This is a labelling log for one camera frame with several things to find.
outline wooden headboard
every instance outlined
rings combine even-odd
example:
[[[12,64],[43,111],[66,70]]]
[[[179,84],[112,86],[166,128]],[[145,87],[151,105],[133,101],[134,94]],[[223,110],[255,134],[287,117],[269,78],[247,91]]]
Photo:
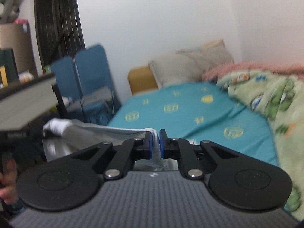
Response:
[[[149,66],[133,68],[129,71],[128,81],[132,95],[147,90],[158,89],[154,76]]]

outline metal screw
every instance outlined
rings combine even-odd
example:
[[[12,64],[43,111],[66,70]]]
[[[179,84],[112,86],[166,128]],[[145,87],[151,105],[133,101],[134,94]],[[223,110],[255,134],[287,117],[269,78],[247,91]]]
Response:
[[[199,169],[191,169],[188,171],[188,175],[191,177],[200,177],[203,175],[203,172]]]
[[[110,169],[105,172],[105,175],[107,177],[116,177],[116,176],[119,176],[119,174],[120,174],[120,171],[117,169]]]

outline green blanket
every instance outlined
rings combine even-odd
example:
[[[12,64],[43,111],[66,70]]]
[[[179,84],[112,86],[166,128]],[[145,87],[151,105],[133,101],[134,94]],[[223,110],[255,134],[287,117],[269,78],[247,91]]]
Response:
[[[293,216],[304,218],[301,193],[304,191],[304,82],[296,76],[266,71],[232,72],[218,80],[228,95],[266,117],[280,167],[292,179],[293,190],[287,206]]]

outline gray pillow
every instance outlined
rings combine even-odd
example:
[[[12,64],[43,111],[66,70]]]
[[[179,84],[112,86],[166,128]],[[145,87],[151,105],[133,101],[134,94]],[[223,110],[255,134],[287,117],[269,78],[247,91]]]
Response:
[[[232,55],[222,45],[206,50],[180,50],[152,59],[149,67],[159,88],[185,82],[202,80],[202,74],[218,65],[234,62]]]

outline pink blanket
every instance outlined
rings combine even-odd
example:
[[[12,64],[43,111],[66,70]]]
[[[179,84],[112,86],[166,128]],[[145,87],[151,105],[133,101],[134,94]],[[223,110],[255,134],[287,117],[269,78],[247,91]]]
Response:
[[[304,81],[304,64],[296,63],[292,65],[277,65],[269,63],[254,63],[254,62],[244,62],[244,63],[228,63],[225,65],[220,65],[206,71],[203,74],[203,81],[211,81],[222,78],[224,75],[229,74],[233,71],[239,70],[252,70],[261,69],[270,71],[274,74],[291,75],[294,74],[299,80]]]

